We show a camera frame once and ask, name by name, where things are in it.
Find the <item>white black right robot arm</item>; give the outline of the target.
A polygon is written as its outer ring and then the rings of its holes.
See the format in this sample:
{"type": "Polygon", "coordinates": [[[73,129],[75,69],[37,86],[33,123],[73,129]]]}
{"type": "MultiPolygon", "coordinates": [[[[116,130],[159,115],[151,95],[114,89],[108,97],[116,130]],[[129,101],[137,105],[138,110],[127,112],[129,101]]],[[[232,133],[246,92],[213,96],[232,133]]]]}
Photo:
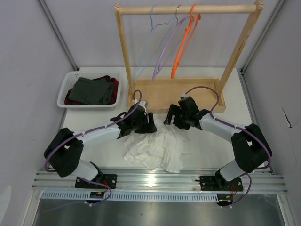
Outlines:
{"type": "Polygon", "coordinates": [[[164,124],[174,124],[177,128],[189,130],[191,127],[217,135],[232,145],[234,160],[215,173],[215,186],[225,190],[232,180],[270,164],[272,151],[256,124],[235,126],[231,122],[217,118],[207,109],[199,110],[190,96],[171,104],[164,124]]]}

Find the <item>white ruffled skirt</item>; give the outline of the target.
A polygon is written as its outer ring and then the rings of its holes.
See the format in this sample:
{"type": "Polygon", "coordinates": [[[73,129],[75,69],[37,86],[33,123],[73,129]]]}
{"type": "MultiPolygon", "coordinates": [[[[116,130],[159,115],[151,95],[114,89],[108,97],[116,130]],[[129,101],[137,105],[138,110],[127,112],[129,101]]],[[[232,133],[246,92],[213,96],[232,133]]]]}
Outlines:
{"type": "Polygon", "coordinates": [[[124,142],[127,151],[124,160],[131,167],[179,173],[183,168],[181,157],[193,153],[187,131],[165,125],[162,120],[155,120],[155,126],[154,133],[132,133],[128,137],[124,142]]]}

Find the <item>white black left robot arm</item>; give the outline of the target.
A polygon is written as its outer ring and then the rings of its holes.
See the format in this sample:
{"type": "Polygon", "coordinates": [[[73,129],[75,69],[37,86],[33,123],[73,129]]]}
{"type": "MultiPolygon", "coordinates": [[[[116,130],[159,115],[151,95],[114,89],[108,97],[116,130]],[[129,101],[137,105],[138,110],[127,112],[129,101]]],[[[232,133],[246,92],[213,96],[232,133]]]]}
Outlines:
{"type": "Polygon", "coordinates": [[[130,135],[151,134],[157,131],[153,113],[138,104],[126,113],[111,118],[106,125],[73,132],[68,128],[59,130],[44,152],[45,170],[52,166],[53,172],[64,178],[69,175],[82,178],[91,188],[98,188],[102,183],[100,169],[92,162],[84,161],[82,153],[102,142],[117,140],[130,135]]]}

